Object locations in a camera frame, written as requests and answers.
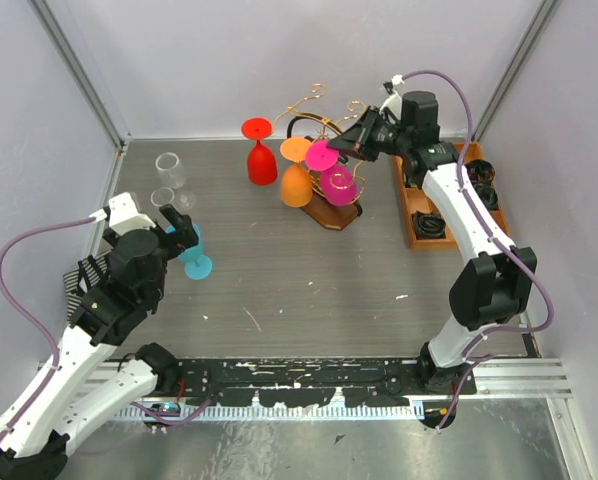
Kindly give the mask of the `blue wine glass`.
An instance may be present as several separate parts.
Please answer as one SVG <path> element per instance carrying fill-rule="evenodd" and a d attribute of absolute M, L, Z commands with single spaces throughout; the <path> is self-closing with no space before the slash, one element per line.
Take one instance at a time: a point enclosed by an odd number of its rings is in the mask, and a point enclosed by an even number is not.
<path fill-rule="evenodd" d="M 198 237 L 198 243 L 186 249 L 177 259 L 183 263 L 185 275 L 191 280 L 203 280 L 207 278 L 213 269 L 211 258 L 205 254 L 203 236 L 196 224 L 193 229 Z"/>

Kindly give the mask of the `clear wine glass front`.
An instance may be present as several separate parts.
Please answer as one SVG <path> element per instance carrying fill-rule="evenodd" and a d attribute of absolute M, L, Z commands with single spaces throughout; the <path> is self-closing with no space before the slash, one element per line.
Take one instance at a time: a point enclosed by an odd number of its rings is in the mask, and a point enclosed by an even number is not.
<path fill-rule="evenodd" d="M 150 200 L 157 208 L 171 204 L 180 212 L 189 211 L 196 204 L 196 196 L 191 191 L 169 187 L 160 187 L 154 190 L 150 195 Z"/>

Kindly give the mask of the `clear wine glass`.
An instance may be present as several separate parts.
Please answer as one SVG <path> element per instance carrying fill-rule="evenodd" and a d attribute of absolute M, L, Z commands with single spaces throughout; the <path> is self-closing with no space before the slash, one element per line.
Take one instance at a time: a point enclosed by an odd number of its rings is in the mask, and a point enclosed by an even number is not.
<path fill-rule="evenodd" d="M 160 187 L 154 190 L 150 195 L 150 200 L 157 208 L 171 204 L 180 212 L 189 211 L 196 204 L 196 196 L 191 191 L 169 187 Z"/>
<path fill-rule="evenodd" d="M 155 159 L 155 168 L 165 187 L 180 189 L 185 185 L 185 168 L 177 154 L 173 152 L 160 154 Z"/>

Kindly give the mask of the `pink wine glass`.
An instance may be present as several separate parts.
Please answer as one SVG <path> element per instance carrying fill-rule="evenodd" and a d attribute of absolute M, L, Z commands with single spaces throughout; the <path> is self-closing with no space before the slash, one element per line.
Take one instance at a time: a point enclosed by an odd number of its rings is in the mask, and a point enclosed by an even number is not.
<path fill-rule="evenodd" d="M 318 172 L 319 187 L 326 200 L 334 206 L 352 204 L 358 188 L 352 172 L 339 163 L 339 153 L 327 147 L 327 141 L 314 142 L 305 156 L 310 170 Z"/>

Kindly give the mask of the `gold wire wine glass rack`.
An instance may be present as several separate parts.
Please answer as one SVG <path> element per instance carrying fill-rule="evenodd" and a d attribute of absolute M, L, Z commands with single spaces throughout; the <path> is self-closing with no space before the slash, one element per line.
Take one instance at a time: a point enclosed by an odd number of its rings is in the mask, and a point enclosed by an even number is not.
<path fill-rule="evenodd" d="M 349 113 L 339 120 L 303 108 L 326 93 L 324 84 L 313 84 L 308 95 L 286 107 L 273 121 L 277 125 L 282 118 L 288 119 L 279 153 L 289 166 L 282 174 L 279 196 L 285 206 L 302 211 L 322 228 L 342 231 L 362 215 L 360 198 L 365 178 L 329 142 L 343 132 L 343 122 L 360 116 L 364 104 L 350 102 Z"/>

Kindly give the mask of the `orange wine glass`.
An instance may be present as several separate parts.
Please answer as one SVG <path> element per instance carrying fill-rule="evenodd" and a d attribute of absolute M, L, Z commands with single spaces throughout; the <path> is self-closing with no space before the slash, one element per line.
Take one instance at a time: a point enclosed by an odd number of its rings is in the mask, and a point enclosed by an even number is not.
<path fill-rule="evenodd" d="M 293 208 L 302 208 L 312 199 L 312 180 L 302 162 L 311 146 L 303 137 L 290 137 L 282 142 L 280 154 L 290 162 L 282 175 L 280 184 L 281 201 Z"/>

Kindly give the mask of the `striped black white cloth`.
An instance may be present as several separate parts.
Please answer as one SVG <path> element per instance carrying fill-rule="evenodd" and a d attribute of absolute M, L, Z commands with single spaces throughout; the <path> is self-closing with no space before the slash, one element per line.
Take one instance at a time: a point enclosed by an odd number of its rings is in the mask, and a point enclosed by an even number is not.
<path fill-rule="evenodd" d="M 107 254 L 108 251 L 96 256 L 89 255 L 79 260 L 74 270 L 63 275 L 67 322 L 71 321 L 71 317 L 81 304 L 84 295 L 107 276 Z"/>

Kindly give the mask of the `red wine glass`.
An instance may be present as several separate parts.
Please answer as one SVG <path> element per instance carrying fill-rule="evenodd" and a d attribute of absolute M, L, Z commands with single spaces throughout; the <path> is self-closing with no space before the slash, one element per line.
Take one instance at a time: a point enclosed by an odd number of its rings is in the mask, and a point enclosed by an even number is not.
<path fill-rule="evenodd" d="M 269 186 L 278 177 L 277 163 L 272 150 L 263 144 L 273 132 L 272 124 L 262 117 L 252 117 L 241 127 L 244 137 L 255 142 L 247 161 L 247 173 L 251 183 L 257 186 Z"/>

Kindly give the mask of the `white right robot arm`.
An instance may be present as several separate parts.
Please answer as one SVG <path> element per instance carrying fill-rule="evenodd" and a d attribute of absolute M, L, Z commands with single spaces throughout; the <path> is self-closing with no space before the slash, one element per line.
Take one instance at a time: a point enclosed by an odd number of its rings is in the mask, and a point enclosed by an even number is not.
<path fill-rule="evenodd" d="M 327 145 L 367 162 L 382 154 L 400 158 L 454 235 L 463 269 L 449 292 L 451 316 L 416 364 L 421 388 L 438 394 L 466 373 L 470 354 L 490 333 L 514 331 L 509 322 L 526 309 L 537 258 L 531 248 L 517 247 L 487 211 L 470 181 L 466 148 L 441 140 L 435 94 L 400 94 L 406 79 L 397 74 L 385 82 L 384 103 L 368 107 Z"/>

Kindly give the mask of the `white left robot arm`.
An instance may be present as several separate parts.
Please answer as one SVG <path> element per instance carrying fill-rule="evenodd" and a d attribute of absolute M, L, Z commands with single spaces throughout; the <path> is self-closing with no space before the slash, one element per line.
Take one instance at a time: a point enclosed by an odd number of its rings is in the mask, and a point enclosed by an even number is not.
<path fill-rule="evenodd" d="M 168 229 L 125 192 L 83 219 L 106 223 L 103 238 L 110 248 L 80 260 L 63 277 L 67 326 L 60 338 L 41 331 L 51 355 L 0 416 L 0 479 L 56 478 L 78 446 L 119 409 L 179 387 L 178 359 L 151 343 L 112 379 L 76 397 L 90 375 L 157 311 L 169 262 L 199 243 L 189 215 L 170 203 L 159 212 Z"/>

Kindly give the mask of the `dark rolled fabric front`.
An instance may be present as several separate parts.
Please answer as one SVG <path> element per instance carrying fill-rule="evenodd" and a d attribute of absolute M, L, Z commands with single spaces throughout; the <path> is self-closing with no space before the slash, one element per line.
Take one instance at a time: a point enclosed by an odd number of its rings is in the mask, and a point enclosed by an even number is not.
<path fill-rule="evenodd" d="M 438 212 L 417 211 L 412 215 L 412 225 L 418 240 L 445 239 L 446 222 Z"/>

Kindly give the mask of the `dark rolled fabric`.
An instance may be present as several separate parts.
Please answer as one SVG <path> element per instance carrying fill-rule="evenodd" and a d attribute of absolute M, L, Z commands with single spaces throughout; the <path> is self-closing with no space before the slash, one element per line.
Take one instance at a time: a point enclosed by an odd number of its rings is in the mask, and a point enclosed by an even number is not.
<path fill-rule="evenodd" d="M 498 195 L 492 185 L 488 183 L 475 183 L 473 187 L 487 210 L 496 211 L 498 209 Z"/>
<path fill-rule="evenodd" d="M 445 239 L 446 222 L 438 212 L 417 211 L 412 215 L 412 225 L 418 240 Z"/>
<path fill-rule="evenodd" d="M 468 177 L 473 184 L 491 185 L 496 172 L 493 165 L 484 159 L 474 159 L 466 164 Z"/>

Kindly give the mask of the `dark rolled fabric right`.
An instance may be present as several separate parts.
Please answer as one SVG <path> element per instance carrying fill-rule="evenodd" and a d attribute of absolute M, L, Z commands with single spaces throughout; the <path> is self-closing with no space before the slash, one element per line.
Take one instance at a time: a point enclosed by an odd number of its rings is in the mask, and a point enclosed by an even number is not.
<path fill-rule="evenodd" d="M 484 159 L 474 159 L 466 164 L 468 177 L 473 184 L 491 185 L 496 172 L 493 165 Z"/>

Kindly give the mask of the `dark rolled fabric middle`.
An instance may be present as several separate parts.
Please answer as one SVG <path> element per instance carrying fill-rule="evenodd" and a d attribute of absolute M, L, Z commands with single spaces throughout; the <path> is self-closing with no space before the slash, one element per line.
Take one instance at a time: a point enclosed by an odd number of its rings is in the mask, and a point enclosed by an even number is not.
<path fill-rule="evenodd" d="M 496 211 L 498 209 L 498 195 L 492 185 L 488 183 L 475 183 L 473 187 L 487 210 Z"/>

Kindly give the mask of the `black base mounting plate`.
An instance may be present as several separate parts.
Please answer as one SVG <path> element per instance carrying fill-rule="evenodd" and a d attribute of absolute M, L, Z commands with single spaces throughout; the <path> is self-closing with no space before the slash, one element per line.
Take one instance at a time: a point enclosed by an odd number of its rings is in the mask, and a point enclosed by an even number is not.
<path fill-rule="evenodd" d="M 408 406 L 411 396 L 455 393 L 467 369 L 439 373 L 425 361 L 401 358 L 180 359 L 153 393 L 228 407 L 254 400 L 267 408 L 323 407 L 337 393 L 347 408 Z"/>

